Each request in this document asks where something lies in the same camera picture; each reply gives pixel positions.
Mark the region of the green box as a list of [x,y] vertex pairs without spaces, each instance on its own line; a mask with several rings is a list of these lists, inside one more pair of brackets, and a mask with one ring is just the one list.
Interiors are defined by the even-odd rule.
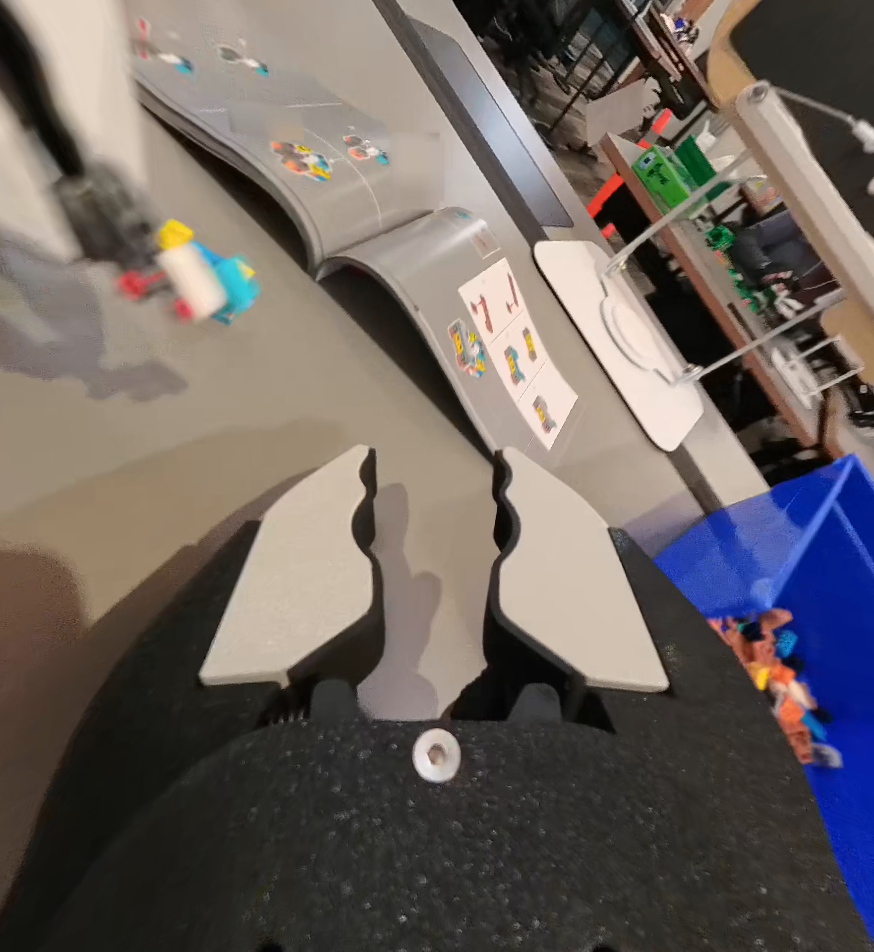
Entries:
[[678,149],[657,144],[645,149],[632,170],[652,196],[657,207],[670,211],[699,186],[716,176],[707,156],[690,137]]

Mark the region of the pale stand bar with rods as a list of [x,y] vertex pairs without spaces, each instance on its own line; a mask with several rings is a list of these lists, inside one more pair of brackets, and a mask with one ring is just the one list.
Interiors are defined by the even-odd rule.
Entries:
[[[749,159],[779,187],[795,222],[818,252],[839,287],[838,293],[818,299],[809,310],[767,331],[729,356],[705,367],[688,365],[672,383],[692,384],[722,366],[758,350],[799,323],[827,310],[843,309],[840,330],[847,349],[859,359],[859,374],[874,386],[874,238],[860,224],[829,176],[816,160],[800,124],[787,108],[786,101],[799,103],[834,116],[850,126],[866,153],[874,153],[874,126],[850,114],[781,89],[765,80],[755,81],[735,96],[729,113],[745,149],[721,173],[699,188],[678,206],[657,220],[639,238],[599,267],[597,279],[604,291],[602,313],[611,311],[609,301],[615,290],[614,279],[633,252],[679,219],[681,212],[697,205],[716,184]],[[874,179],[870,181],[874,197]]]

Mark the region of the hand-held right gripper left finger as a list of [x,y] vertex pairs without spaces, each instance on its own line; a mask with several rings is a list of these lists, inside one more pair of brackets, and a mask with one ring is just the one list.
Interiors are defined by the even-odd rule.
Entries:
[[353,446],[267,509],[200,668],[205,686],[340,679],[378,663],[376,451]]

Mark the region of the blue plastic bin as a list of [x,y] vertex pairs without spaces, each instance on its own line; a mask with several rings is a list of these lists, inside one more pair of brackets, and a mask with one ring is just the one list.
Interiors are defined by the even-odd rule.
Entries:
[[874,941],[874,479],[856,455],[728,506],[655,558],[709,618],[793,614],[807,684],[843,768],[807,768]]

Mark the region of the white round stand base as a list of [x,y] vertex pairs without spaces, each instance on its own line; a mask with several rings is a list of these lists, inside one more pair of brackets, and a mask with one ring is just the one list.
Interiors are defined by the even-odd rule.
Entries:
[[695,364],[675,368],[653,327],[617,293],[606,293],[600,315],[609,337],[629,363],[656,374],[672,387],[694,384],[700,379],[702,368]]

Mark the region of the pile of mixed toy bricks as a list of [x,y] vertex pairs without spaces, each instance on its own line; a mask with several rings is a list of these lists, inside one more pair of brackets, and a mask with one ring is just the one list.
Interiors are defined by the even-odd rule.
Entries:
[[770,608],[744,617],[709,618],[708,625],[731,649],[803,766],[841,769],[841,752],[829,742],[830,713],[822,707],[802,675],[799,637],[793,614]]

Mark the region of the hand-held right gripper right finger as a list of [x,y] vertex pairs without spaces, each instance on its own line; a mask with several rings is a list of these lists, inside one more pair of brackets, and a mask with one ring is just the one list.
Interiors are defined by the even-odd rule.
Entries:
[[497,453],[494,478],[503,522],[490,603],[501,624],[587,687],[666,691],[606,520],[514,447]]

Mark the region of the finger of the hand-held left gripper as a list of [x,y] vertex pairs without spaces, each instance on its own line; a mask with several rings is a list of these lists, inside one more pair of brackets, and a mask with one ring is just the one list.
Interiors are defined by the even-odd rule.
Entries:
[[6,6],[39,55],[54,104],[84,155],[127,177],[145,177],[124,4],[12,1]]
[[52,186],[49,165],[0,91],[0,232],[52,257],[75,257],[75,237]]

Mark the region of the small toy brick assembly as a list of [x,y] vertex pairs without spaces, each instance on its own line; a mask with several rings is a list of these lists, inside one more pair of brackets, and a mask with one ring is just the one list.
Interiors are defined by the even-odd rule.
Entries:
[[230,325],[259,299],[254,268],[240,255],[210,268],[189,248],[160,252],[154,224],[139,196],[110,168],[90,166],[63,175],[53,193],[84,257],[110,263],[122,297],[138,302],[167,298],[181,320]]

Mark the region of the cluttered brown side table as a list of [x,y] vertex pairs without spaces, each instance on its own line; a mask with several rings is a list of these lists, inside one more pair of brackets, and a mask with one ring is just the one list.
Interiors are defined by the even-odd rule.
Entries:
[[[651,193],[632,169],[645,148],[608,133],[598,149],[621,177],[622,184],[607,198],[594,219],[612,223],[626,241],[636,239],[662,217]],[[728,271],[707,246],[693,221],[677,220],[662,228],[632,253],[629,268],[637,261],[655,288],[649,301],[671,339],[689,363],[709,364],[749,344],[764,332],[763,323],[742,302]],[[795,391],[776,372],[768,347],[749,351],[701,379],[712,389],[725,384],[729,374],[745,373],[784,420],[800,446],[833,460],[849,454],[839,445],[835,431],[835,396],[826,390],[805,408]]]

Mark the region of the grey instruction booklet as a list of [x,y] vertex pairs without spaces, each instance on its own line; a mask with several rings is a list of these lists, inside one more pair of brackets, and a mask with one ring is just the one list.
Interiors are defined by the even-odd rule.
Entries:
[[541,241],[374,2],[123,4],[143,104],[282,206],[317,280],[378,282],[486,446],[560,461],[583,402],[542,338],[564,314],[535,267]]

